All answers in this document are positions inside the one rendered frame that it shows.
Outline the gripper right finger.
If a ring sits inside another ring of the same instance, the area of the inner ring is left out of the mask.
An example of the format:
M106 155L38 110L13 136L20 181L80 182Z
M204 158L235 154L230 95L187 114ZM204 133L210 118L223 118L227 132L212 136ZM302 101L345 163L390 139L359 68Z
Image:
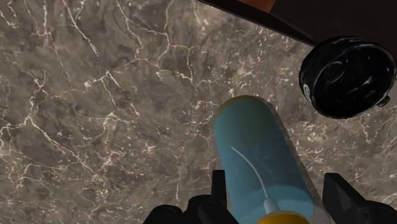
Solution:
M397 210L366 200L338 173L324 175L322 203L335 224L397 224Z

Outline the black round bowl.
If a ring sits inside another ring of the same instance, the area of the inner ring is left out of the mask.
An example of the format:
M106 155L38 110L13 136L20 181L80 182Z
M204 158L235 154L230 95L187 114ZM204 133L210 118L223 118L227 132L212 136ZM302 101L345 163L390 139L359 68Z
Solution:
M302 94L318 113L346 119L390 101L397 63L380 44L340 36L316 45L304 58L298 78Z

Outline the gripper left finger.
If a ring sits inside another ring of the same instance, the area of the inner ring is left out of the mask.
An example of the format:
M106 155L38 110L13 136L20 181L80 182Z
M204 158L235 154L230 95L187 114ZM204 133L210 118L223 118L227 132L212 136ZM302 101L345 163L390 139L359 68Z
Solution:
M210 195L192 197L185 211L178 206L159 205L143 224L239 224L227 209L225 171L213 170Z

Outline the blue bottle with yellow cap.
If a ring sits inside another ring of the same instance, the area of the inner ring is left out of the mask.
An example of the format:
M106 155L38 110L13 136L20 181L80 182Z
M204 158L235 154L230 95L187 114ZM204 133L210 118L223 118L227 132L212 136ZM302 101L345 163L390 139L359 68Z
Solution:
M251 95L222 104L214 137L234 218L259 224L287 214L303 224L331 224L287 130L267 101Z

